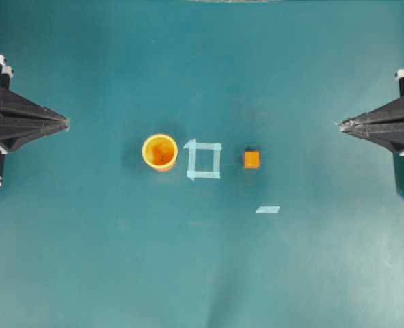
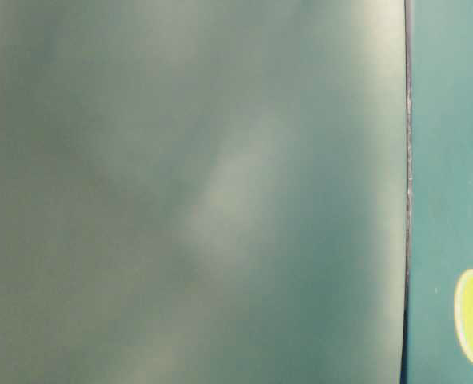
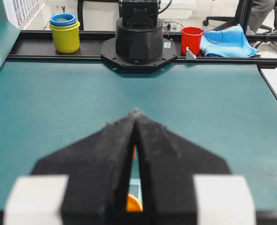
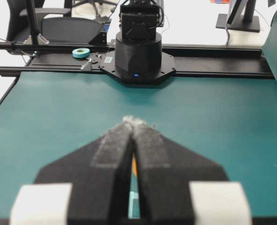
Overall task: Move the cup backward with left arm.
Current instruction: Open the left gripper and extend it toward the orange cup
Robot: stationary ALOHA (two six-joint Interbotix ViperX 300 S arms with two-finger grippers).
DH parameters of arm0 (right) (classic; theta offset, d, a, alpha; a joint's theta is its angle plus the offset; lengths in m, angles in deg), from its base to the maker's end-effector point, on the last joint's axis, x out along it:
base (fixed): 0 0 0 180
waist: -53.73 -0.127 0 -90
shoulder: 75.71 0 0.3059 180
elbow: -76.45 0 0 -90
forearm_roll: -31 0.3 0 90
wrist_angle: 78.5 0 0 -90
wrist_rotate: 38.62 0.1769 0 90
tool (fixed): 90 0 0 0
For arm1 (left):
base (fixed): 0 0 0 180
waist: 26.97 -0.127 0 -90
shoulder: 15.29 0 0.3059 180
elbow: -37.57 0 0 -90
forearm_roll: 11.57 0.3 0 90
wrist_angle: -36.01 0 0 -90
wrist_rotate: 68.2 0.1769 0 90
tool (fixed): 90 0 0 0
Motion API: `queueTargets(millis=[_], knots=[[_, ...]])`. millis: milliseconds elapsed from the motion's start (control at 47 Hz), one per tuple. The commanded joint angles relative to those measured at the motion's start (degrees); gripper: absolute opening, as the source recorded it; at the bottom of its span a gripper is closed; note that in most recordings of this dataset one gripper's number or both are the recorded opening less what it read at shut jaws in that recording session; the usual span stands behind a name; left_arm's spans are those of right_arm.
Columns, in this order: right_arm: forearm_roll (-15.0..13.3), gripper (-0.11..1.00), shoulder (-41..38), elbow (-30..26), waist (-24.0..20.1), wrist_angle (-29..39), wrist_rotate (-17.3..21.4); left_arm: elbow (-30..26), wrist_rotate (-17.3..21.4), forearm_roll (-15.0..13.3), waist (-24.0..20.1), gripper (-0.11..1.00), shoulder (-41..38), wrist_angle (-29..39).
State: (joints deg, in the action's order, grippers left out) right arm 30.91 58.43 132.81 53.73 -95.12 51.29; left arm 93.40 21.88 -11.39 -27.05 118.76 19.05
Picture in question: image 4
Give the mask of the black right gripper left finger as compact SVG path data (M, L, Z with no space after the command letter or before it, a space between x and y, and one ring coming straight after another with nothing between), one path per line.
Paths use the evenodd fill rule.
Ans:
M23 185L13 225L112 225L127 217L132 134L122 123L93 142L42 167Z

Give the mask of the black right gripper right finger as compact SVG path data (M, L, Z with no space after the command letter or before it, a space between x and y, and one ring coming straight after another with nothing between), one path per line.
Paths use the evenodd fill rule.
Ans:
M153 225L250 225L243 186L223 167L140 123L134 125L140 214Z

